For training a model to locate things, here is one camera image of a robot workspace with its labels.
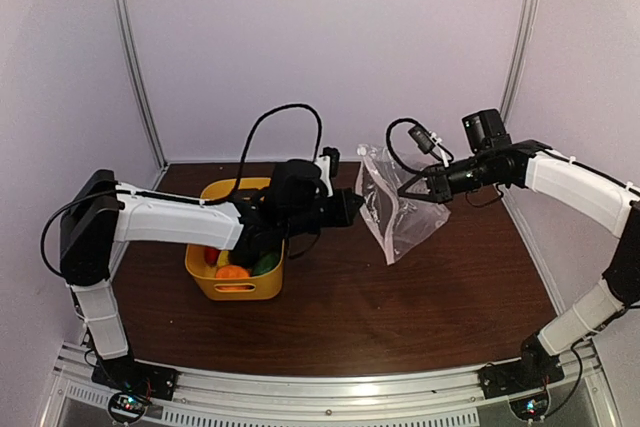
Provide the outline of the clear zip top bag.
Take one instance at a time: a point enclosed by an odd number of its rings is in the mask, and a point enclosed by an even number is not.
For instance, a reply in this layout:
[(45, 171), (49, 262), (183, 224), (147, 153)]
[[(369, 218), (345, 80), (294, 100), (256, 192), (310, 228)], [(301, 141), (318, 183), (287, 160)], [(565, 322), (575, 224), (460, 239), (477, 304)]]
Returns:
[(392, 265), (443, 227), (450, 210), (444, 205), (401, 197), (398, 190), (412, 174), (392, 159), (387, 148), (361, 144), (357, 155), (361, 164), (355, 192), (364, 198), (360, 214), (386, 263)]

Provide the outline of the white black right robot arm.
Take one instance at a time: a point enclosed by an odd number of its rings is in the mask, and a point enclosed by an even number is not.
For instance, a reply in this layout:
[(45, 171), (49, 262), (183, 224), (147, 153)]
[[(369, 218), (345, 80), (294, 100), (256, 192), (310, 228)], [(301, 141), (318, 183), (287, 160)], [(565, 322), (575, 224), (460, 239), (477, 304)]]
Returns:
[(416, 172), (398, 190), (401, 197), (444, 204), (457, 194), (494, 185), (543, 194), (589, 217), (617, 239), (609, 266), (595, 286), (564, 313), (526, 339), (512, 377), (535, 387), (551, 363), (574, 343), (597, 334), (639, 304), (639, 192), (549, 146), (527, 140), (485, 148), (450, 165)]

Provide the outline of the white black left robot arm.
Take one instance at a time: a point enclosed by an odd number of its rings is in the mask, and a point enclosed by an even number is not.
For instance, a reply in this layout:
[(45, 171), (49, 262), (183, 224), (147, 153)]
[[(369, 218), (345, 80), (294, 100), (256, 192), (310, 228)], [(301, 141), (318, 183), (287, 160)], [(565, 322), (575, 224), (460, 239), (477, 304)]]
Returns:
[(49, 270), (71, 289), (98, 366), (121, 390), (133, 391), (143, 383), (144, 371), (134, 359), (111, 286), (114, 243), (211, 247), (251, 268), (292, 237), (351, 226), (363, 203), (350, 188), (331, 188), (317, 167), (305, 174), (274, 174), (250, 197), (233, 189), (221, 200), (139, 190), (116, 181), (110, 170), (98, 170), (51, 216), (60, 222), (59, 264)]

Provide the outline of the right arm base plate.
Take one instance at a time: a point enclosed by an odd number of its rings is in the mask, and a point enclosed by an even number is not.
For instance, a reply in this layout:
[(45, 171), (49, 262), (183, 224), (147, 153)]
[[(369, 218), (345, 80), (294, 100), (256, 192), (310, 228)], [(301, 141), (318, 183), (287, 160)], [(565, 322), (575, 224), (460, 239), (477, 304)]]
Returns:
[(521, 360), (502, 364), (488, 363), (477, 371), (477, 375), (485, 399), (543, 389), (546, 385), (565, 378), (560, 366), (551, 366), (542, 373), (532, 373)]

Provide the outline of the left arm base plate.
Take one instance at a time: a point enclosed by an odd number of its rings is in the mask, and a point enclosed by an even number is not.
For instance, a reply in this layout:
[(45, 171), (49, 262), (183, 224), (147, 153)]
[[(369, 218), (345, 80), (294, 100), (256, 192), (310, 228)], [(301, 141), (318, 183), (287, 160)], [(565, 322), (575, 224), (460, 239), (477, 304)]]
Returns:
[(111, 360), (98, 358), (91, 380), (103, 386), (124, 391), (145, 399), (173, 399), (178, 371), (139, 362), (132, 357)]

